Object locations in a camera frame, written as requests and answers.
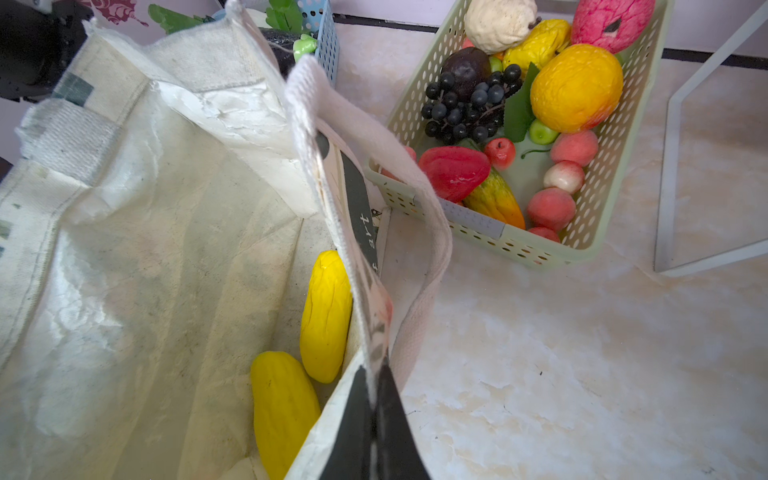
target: grape cluster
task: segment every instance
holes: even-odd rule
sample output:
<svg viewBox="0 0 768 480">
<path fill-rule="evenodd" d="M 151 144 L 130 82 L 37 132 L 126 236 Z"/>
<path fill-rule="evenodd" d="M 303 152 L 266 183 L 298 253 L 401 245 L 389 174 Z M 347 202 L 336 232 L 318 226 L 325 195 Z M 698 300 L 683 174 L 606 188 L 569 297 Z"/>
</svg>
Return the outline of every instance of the grape cluster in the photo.
<svg viewBox="0 0 768 480">
<path fill-rule="evenodd" d="M 439 81 L 426 88 L 429 100 L 422 107 L 422 117 L 430 121 L 425 133 L 446 145 L 466 137 L 485 142 L 504 124 L 504 101 L 522 87 L 520 75 L 518 65 L 495 71 L 475 86 L 469 102 L 464 103 L 452 90 L 455 76 L 451 72 L 441 73 Z"/>
</svg>

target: yellow fake lemon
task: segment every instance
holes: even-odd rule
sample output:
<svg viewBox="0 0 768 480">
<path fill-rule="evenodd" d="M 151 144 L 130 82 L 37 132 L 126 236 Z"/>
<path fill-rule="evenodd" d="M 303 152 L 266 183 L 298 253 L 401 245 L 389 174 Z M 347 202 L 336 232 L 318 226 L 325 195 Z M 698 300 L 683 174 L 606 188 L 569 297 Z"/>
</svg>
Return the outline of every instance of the yellow fake lemon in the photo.
<svg viewBox="0 0 768 480">
<path fill-rule="evenodd" d="M 531 86 L 533 113 L 563 134 L 596 127 L 619 105 L 624 74 L 608 50 L 572 45 L 542 68 Z"/>
<path fill-rule="evenodd" d="M 528 37 L 516 47 L 504 52 L 504 68 L 520 65 L 521 78 L 528 74 L 528 66 L 533 62 L 541 70 L 556 54 L 571 44 L 571 24 L 559 18 L 544 20 L 531 30 Z"/>
</svg>

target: blue perforated basket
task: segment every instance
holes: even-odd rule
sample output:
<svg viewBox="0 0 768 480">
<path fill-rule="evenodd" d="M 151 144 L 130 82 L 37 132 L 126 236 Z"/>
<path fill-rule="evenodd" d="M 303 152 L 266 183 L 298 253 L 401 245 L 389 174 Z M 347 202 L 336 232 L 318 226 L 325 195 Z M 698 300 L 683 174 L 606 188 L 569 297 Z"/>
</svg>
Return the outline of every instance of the blue perforated basket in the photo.
<svg viewBox="0 0 768 480">
<path fill-rule="evenodd" d="M 339 38 L 333 23 L 333 12 L 329 0 L 297 0 L 304 26 L 317 33 L 315 57 L 326 70 L 328 81 L 336 86 L 336 73 L 339 70 Z"/>
</svg>

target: yellow fake mango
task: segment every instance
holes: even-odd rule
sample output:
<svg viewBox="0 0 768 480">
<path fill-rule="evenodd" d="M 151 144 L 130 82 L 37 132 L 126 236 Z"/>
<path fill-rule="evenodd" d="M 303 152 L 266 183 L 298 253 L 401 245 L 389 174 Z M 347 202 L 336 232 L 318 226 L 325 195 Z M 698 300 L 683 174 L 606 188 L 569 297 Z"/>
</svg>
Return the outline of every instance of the yellow fake mango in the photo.
<svg viewBox="0 0 768 480">
<path fill-rule="evenodd" d="M 571 24 L 559 18 L 544 20 L 531 30 L 530 35 L 516 47 L 507 48 L 502 63 L 520 65 L 522 78 L 528 73 L 533 62 L 542 69 L 554 56 L 571 44 Z"/>
<path fill-rule="evenodd" d="M 317 394 L 299 361 L 285 352 L 258 355 L 250 382 L 261 461 L 272 480 L 282 480 L 320 418 Z"/>
<path fill-rule="evenodd" d="M 318 382 L 331 383 L 339 373 L 351 315 L 352 287 L 344 263 L 335 250 L 322 252 L 312 268 L 299 338 L 304 368 Z"/>
<path fill-rule="evenodd" d="M 490 218 L 525 230 L 523 213 L 507 182 L 495 168 L 479 187 L 463 200 L 464 206 Z"/>
</svg>

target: floral pattern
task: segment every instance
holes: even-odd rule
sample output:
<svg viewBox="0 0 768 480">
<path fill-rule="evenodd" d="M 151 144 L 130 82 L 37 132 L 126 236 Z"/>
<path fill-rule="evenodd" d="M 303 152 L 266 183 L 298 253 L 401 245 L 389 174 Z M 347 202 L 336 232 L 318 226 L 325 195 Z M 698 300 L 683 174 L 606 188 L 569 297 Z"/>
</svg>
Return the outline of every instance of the floral pattern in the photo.
<svg viewBox="0 0 768 480">
<path fill-rule="evenodd" d="M 104 18 L 117 25 L 120 22 L 127 22 L 129 18 L 148 27 L 149 24 L 142 22 L 134 15 L 136 0 L 78 0 L 81 4 L 98 10 Z"/>
</svg>

